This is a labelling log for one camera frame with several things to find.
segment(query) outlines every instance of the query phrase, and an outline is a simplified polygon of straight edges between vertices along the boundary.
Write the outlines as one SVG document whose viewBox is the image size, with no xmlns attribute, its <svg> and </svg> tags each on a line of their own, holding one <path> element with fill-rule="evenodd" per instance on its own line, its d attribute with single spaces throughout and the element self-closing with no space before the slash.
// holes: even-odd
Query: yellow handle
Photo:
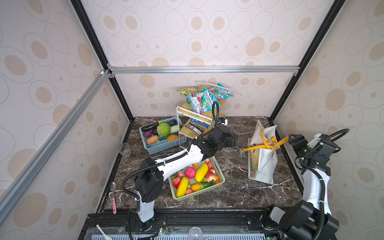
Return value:
<svg viewBox="0 0 384 240">
<path fill-rule="evenodd" d="M 273 136 L 271 139 L 267 140 L 266 142 L 275 143 L 275 142 L 277 142 L 277 139 L 275 136 Z M 251 151 L 251 150 L 260 149 L 260 148 L 265 148 L 265 145 L 262 144 L 262 145 L 257 145 L 257 146 L 253 146 L 253 147 L 243 148 L 242 151 L 246 152 L 246 151 Z"/>
<path fill-rule="evenodd" d="M 253 147 L 248 147 L 248 148 L 243 148 L 242 151 L 246 152 L 246 151 L 250 151 L 250 150 L 254 150 L 254 149 L 260 149 L 260 148 L 268 148 L 268 149 L 275 150 L 277 147 L 283 145 L 284 143 L 288 142 L 288 140 L 289 140 L 289 137 L 285 137 L 282 140 L 277 142 L 276 137 L 273 136 L 272 139 L 266 141 L 265 138 L 264 138 L 264 132 L 261 131 L 260 134 L 262 136 L 264 144 L 253 146 Z M 272 142 L 272 143 L 277 142 L 277 143 L 275 145 L 271 146 L 271 145 L 268 144 L 268 142 Z"/>
</svg>

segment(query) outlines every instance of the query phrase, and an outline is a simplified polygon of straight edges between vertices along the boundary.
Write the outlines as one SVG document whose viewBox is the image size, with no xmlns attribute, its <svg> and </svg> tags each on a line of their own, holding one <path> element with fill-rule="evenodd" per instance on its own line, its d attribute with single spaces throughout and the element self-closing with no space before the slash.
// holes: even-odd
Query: clear plastic cup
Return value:
<svg viewBox="0 0 384 240">
<path fill-rule="evenodd" d="M 118 151 L 123 157 L 129 157 L 129 155 L 131 154 L 131 148 L 126 142 L 120 144 Z"/>
<path fill-rule="evenodd" d="M 188 233 L 189 240 L 202 240 L 203 231 L 199 227 L 192 227 Z"/>
</svg>

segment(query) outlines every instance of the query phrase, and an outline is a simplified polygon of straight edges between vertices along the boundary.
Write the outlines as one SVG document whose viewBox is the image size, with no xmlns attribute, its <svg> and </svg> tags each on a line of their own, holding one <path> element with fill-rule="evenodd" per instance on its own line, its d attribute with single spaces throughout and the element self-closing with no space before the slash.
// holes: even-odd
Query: dark marble surface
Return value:
<svg viewBox="0 0 384 240">
<path fill-rule="evenodd" d="M 155 159 L 164 158 L 181 150 L 179 147 L 173 147 L 149 155 L 144 149 L 139 127 L 162 119 L 164 118 L 136 118 L 128 139 L 132 154 L 128 158 L 121 159 L 114 179 L 118 185 L 115 191 L 117 209 L 136 208 L 134 198 L 122 192 L 121 182 L 139 168 L 143 159 L 149 156 Z M 166 180 L 163 185 L 163 194 L 155 201 L 155 208 L 235 207 L 246 209 L 265 207 L 268 204 L 293 206 L 301 200 L 302 195 L 281 150 L 276 151 L 278 163 L 273 174 L 273 185 L 248 179 L 248 153 L 241 152 L 241 148 L 247 146 L 248 138 L 252 137 L 257 120 L 259 119 L 264 127 L 268 127 L 267 119 L 263 117 L 227 117 L 227 119 L 228 127 L 238 134 L 238 146 L 223 149 L 215 155 L 225 177 L 223 186 L 178 202 L 172 198 L 169 182 Z M 126 186 L 129 190 L 134 190 L 133 180 L 129 180 Z M 112 209 L 111 195 L 107 197 L 103 209 Z"/>
</svg>

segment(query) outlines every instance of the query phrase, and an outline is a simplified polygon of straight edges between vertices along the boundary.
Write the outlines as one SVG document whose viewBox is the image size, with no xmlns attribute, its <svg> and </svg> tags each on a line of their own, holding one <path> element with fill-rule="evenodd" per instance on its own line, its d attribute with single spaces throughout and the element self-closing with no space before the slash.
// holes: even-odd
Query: cable clip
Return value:
<svg viewBox="0 0 384 240">
<path fill-rule="evenodd" d="M 159 159 L 159 162 L 164 163 L 164 166 L 166 165 L 166 161 L 164 159 Z"/>
</svg>

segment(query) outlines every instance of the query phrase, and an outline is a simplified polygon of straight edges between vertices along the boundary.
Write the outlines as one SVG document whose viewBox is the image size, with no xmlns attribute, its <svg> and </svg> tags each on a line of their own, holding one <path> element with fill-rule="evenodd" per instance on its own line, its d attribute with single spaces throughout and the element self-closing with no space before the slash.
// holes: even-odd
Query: blue ventilation grille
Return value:
<svg viewBox="0 0 384 240">
<path fill-rule="evenodd" d="M 128 235 L 109 235 L 113 240 L 129 240 Z M 137 240 L 150 235 L 140 234 L 133 238 Z M 238 233 L 238 234 L 204 234 L 203 239 L 211 237 L 211 240 L 266 240 L 263 233 Z M 92 235 L 91 240 L 105 240 L 103 235 Z M 189 240 L 186 234 L 172 234 L 170 236 L 156 237 L 155 240 Z"/>
</svg>

